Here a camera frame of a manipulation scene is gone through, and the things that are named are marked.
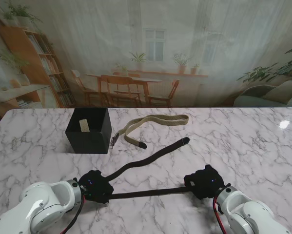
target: black box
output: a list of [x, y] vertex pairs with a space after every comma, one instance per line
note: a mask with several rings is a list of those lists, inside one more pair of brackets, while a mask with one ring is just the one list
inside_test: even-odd
[[[81, 132], [82, 119], [87, 120], [90, 132]], [[107, 154], [111, 131], [107, 108], [75, 108], [66, 135], [76, 154]]]

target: white marble surface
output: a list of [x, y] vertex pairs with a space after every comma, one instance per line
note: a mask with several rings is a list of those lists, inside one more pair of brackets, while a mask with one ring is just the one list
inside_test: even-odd
[[[149, 114], [188, 114], [190, 119], [187, 125], [176, 127], [146, 123], [132, 132], [133, 137], [147, 143], [146, 150], [120, 137], [107, 155], [68, 153], [71, 148], [64, 131], [72, 112], [17, 109], [9, 111], [0, 122], [0, 215], [17, 205], [20, 192], [31, 183], [80, 178], [91, 169], [107, 176], [128, 162], [190, 137], [188, 145], [113, 180], [115, 193], [173, 188], [183, 183], [185, 175], [209, 163], [225, 183], [265, 202], [292, 232], [292, 109], [110, 109], [113, 133], [129, 120]], [[74, 213], [66, 214], [44, 233], [60, 233]], [[177, 194], [112, 200], [108, 205], [87, 201], [68, 233], [221, 232], [210, 200]]]

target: printed backdrop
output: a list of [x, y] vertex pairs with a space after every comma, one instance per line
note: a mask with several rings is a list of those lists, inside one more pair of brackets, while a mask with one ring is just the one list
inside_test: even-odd
[[0, 0], [0, 118], [291, 99], [292, 0]]

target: belt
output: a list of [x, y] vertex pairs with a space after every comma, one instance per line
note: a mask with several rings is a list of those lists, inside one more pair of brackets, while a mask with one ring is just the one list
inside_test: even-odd
[[136, 118], [129, 121], [125, 128], [119, 130], [115, 136], [111, 139], [111, 145], [114, 146], [118, 137], [124, 134], [124, 139], [142, 149], [147, 149], [147, 145], [144, 142], [135, 140], [128, 136], [130, 132], [138, 128], [145, 122], [155, 122], [165, 126], [179, 126], [179, 125], [186, 125], [188, 123], [189, 117], [187, 115], [176, 115], [176, 116], [167, 116], [167, 115], [149, 115], [143, 118]]

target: wooden chair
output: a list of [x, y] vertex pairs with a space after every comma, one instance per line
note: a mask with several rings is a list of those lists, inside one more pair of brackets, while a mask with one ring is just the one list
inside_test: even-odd
[[[108, 76], [108, 75], [102, 75], [101, 81], [104, 81], [107, 83], [107, 97], [110, 98], [111, 104], [115, 106], [114, 100], [117, 100], [116, 107], [119, 107], [120, 100], [129, 100], [131, 103], [133, 101], [135, 102], [135, 106], [137, 107], [137, 95], [132, 94], [130, 89], [130, 84], [133, 83], [133, 79], [131, 77], [122, 77], [122, 76]], [[119, 85], [125, 85], [127, 86], [127, 94], [120, 94], [120, 93], [111, 93], [110, 92], [110, 84], [116, 84], [117, 87]]]
[[[121, 76], [121, 73], [120, 72], [113, 72], [113, 75], [115, 75], [115, 76]], [[129, 73], [128, 76], [129, 77], [137, 77], [137, 78], [140, 78], [140, 75], [139, 74]], [[142, 106], [141, 105], [141, 99], [140, 99], [140, 91], [138, 89], [138, 85], [136, 85], [136, 88], [137, 88], [137, 91], [131, 91], [131, 94], [137, 95], [139, 104], [140, 104], [140, 106]], [[117, 94], [128, 94], [128, 92], [126, 92], [126, 91], [119, 90], [118, 89], [118, 86], [117, 86], [117, 90], [115, 90], [115, 93], [117, 93]]]
[[74, 80], [77, 82], [78, 86], [80, 87], [80, 89], [84, 93], [85, 105], [90, 106], [91, 99], [96, 99], [96, 100], [100, 101], [101, 106], [104, 106], [103, 98], [105, 96], [105, 93], [97, 92], [97, 91], [86, 88], [81, 80], [80, 73], [78, 72], [78, 70], [71, 70], [71, 73], [72, 73], [72, 77], [74, 78]]
[[157, 101], [165, 101], [168, 107], [171, 107], [171, 99], [174, 97], [174, 94], [176, 92], [176, 89], [179, 85], [179, 80], [176, 79], [173, 81], [172, 83], [173, 87], [172, 90], [169, 94], [168, 97], [161, 97], [161, 96], [155, 96], [155, 95], [149, 95], [148, 99], [149, 99], [149, 105], [151, 105], [151, 101], [152, 100], [157, 100]]

